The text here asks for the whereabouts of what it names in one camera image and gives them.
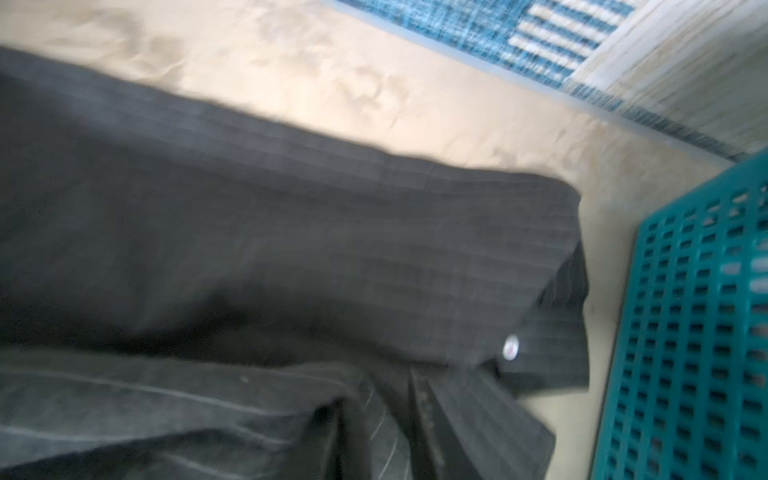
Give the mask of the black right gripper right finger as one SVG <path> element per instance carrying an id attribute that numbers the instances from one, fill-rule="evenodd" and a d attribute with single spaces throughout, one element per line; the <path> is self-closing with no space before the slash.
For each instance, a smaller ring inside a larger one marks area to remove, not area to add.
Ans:
<path id="1" fill-rule="evenodd" d="M 410 371 L 411 460 L 415 479 L 473 479 L 467 457 L 429 380 Z"/>

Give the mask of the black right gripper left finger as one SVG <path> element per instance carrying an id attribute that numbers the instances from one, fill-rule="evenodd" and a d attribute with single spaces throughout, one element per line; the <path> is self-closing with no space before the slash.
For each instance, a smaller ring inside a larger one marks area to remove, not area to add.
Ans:
<path id="1" fill-rule="evenodd" d="M 281 478 L 370 479 L 371 450 L 358 401 L 317 410 L 281 470 Z"/>

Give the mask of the dark grey pinstripe shirt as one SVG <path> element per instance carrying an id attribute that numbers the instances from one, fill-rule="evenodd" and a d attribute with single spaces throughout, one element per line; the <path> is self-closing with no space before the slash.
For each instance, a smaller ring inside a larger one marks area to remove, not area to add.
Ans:
<path id="1" fill-rule="evenodd" d="M 473 479 L 541 479 L 584 387 L 579 193 L 1 52 L 1 475 L 282 479 L 358 401 L 415 479 L 410 371 Z"/>

